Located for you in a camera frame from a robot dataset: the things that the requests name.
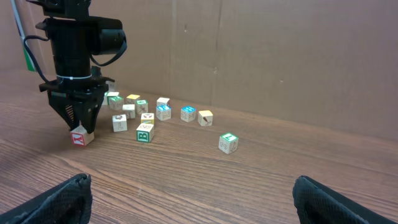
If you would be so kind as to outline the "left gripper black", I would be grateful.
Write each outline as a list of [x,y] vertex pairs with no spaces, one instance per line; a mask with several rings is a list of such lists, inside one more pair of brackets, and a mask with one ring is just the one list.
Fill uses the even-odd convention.
[[91,134],[96,127],[96,119],[103,103],[104,93],[108,91],[106,81],[112,78],[96,77],[87,82],[78,80],[76,86],[65,86],[65,80],[53,80],[39,85],[46,91],[49,105],[68,124],[70,130],[81,125]]

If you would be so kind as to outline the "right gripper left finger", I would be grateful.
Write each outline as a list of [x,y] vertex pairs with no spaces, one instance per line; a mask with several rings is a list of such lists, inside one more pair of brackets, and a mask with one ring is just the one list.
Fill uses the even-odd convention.
[[93,195],[91,176],[77,174],[31,200],[1,214],[7,224],[87,224]]

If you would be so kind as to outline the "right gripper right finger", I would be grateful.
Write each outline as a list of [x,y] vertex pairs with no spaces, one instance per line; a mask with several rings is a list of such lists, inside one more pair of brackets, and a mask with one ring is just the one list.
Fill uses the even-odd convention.
[[305,175],[292,195],[300,224],[396,224]]

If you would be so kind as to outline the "red letter wooden block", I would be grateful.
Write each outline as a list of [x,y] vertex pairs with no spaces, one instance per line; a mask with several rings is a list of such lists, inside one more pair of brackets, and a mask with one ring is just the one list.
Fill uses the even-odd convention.
[[94,133],[89,134],[82,125],[70,131],[70,136],[72,144],[77,146],[86,146],[95,138]]

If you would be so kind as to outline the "blue edged squirrel block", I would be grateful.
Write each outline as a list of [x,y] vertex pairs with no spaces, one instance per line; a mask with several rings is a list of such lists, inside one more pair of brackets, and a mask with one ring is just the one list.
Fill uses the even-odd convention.
[[127,118],[125,114],[113,115],[112,122],[113,122],[113,131],[115,133],[121,131],[127,131]]

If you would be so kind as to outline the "green L wooden block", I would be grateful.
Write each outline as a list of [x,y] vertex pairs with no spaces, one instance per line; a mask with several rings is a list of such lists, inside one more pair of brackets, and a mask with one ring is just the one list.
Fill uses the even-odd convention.
[[224,133],[220,136],[218,148],[226,154],[231,154],[238,147],[239,138],[232,133]]

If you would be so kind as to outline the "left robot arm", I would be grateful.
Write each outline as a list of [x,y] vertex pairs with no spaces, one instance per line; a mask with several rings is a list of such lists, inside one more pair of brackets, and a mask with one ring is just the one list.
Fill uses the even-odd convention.
[[43,41],[51,43],[56,78],[46,79],[36,59],[34,67],[43,79],[49,105],[70,129],[83,126],[88,133],[109,90],[112,78],[101,74],[101,67],[115,62],[127,49],[123,24],[118,19],[89,15],[90,0],[36,0],[46,18],[36,24],[45,32]]

